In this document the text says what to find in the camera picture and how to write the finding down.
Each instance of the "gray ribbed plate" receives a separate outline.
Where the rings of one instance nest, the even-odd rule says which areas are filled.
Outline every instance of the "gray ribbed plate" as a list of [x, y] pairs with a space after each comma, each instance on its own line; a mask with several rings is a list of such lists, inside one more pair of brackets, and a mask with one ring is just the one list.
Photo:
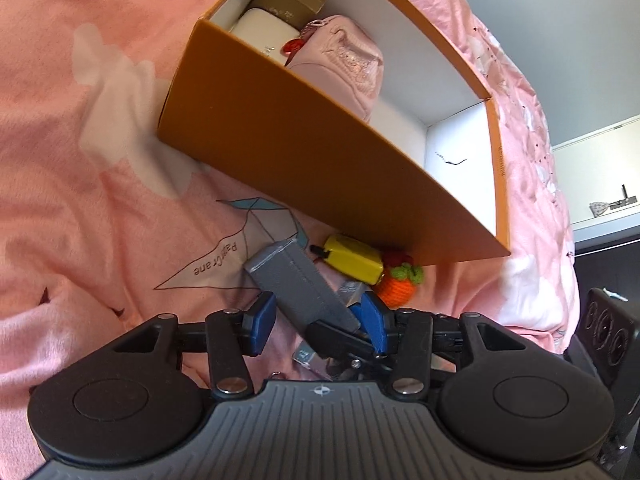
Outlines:
[[375, 383], [270, 381], [223, 402], [185, 446], [144, 465], [83, 470], [49, 462], [34, 480], [600, 480], [591, 462], [551, 472], [491, 465], [452, 444], [427, 408]]

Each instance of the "camera lens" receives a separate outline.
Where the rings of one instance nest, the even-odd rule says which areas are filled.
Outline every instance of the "camera lens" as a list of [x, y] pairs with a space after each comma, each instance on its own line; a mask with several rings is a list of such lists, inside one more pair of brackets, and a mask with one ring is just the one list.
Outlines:
[[593, 345], [596, 347], [596, 350], [600, 350], [607, 343], [607, 339], [609, 339], [609, 336], [611, 335], [612, 328], [613, 318], [607, 309], [600, 314], [598, 322], [596, 323], [596, 330], [593, 334]]
[[584, 318], [584, 327], [586, 330], [590, 329], [596, 321], [596, 314], [598, 313], [598, 304], [593, 301], [589, 305], [587, 316]]
[[611, 348], [609, 349], [609, 364], [615, 366], [620, 364], [622, 358], [625, 356], [626, 346], [628, 345], [629, 335], [624, 328], [621, 328], [613, 336], [611, 341]]

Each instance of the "gray wall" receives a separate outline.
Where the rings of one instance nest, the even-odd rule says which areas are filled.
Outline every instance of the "gray wall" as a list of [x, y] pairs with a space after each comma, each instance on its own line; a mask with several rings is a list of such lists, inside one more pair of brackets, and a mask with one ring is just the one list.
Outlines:
[[468, 0], [522, 70], [552, 144], [640, 114], [640, 0]]

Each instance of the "pink bag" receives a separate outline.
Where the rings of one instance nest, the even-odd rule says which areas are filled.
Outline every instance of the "pink bag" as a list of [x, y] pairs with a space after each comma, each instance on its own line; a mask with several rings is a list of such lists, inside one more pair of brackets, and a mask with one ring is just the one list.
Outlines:
[[369, 121], [384, 69], [376, 44], [345, 16], [315, 20], [302, 30], [301, 37], [305, 44], [289, 57], [287, 67]]

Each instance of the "bed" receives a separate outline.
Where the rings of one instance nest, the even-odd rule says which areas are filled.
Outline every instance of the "bed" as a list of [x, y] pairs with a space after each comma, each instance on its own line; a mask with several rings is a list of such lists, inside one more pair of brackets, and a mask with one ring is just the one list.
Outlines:
[[[191, 27], [214, 1], [0, 0], [3, 480], [42, 462], [26, 420], [32, 388], [158, 313], [192, 322], [246, 306], [256, 290], [238, 275], [249, 245], [332, 232], [156, 139]], [[428, 267], [410, 306], [481, 312], [562, 352], [579, 316], [574, 245], [540, 102], [465, 0], [411, 1], [499, 105], [512, 255]], [[191, 265], [204, 256], [216, 262], [206, 282], [212, 267]], [[248, 362], [254, 381], [300, 376], [298, 342], [278, 319]], [[186, 356], [184, 371], [206, 384], [203, 358]]]

